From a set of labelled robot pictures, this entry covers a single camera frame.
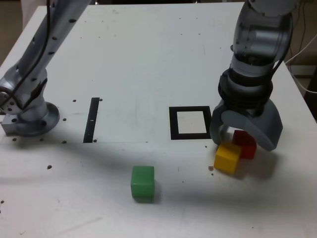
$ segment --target cube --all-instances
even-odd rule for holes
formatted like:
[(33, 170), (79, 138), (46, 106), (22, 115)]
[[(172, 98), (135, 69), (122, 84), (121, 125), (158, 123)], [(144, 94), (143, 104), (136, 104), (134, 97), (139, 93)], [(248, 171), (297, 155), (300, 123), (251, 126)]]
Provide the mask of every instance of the cube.
[(131, 192), (135, 199), (150, 199), (154, 197), (154, 167), (134, 166), (131, 176)]
[(214, 167), (227, 174), (233, 175), (236, 171), (242, 148), (229, 142), (219, 145), (216, 152)]
[(251, 135), (243, 130), (235, 130), (232, 143), (242, 148), (241, 159), (253, 159), (257, 150), (257, 143)]

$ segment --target yellow cube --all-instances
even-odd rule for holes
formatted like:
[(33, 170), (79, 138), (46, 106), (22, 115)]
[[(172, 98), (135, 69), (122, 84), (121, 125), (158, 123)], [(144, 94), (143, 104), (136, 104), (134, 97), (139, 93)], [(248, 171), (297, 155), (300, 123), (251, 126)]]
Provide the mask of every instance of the yellow cube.
[(240, 158), (242, 148), (229, 142), (219, 146), (214, 160), (214, 167), (228, 174), (234, 174)]

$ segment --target gray robot arm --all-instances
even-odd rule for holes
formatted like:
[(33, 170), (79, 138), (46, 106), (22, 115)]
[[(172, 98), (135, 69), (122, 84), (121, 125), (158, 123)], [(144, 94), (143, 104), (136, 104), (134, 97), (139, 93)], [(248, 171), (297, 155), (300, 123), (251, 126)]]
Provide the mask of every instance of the gray robot arm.
[(271, 79), (286, 56), (296, 0), (249, 0), (237, 21), (230, 68), (220, 77), (222, 98), (214, 109), (210, 134), (220, 144), (231, 126), (248, 132), (266, 150), (277, 147), (283, 126)]
[(48, 14), (22, 58), (0, 80), (0, 109), (6, 113), (1, 125), (6, 134), (40, 135), (58, 123), (57, 107), (43, 98), (45, 68), (89, 3), (55, 0), (48, 4)]

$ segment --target green cube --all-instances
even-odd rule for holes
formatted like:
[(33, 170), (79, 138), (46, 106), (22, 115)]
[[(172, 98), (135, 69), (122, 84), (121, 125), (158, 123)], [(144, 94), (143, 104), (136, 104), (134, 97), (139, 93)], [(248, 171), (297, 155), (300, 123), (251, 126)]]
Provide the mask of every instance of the green cube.
[(150, 199), (154, 197), (154, 167), (134, 166), (131, 177), (131, 192), (135, 199)]

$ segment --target black square frame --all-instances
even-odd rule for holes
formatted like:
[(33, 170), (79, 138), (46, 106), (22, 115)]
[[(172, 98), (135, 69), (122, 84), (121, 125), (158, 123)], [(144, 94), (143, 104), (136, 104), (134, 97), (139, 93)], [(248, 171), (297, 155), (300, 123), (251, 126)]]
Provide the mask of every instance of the black square frame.
[[(180, 134), (178, 130), (177, 112), (203, 112), (206, 126), (206, 133), (184, 133)], [(211, 122), (211, 112), (209, 106), (199, 107), (169, 107), (169, 125), (171, 140), (199, 140), (211, 139), (209, 127)]]

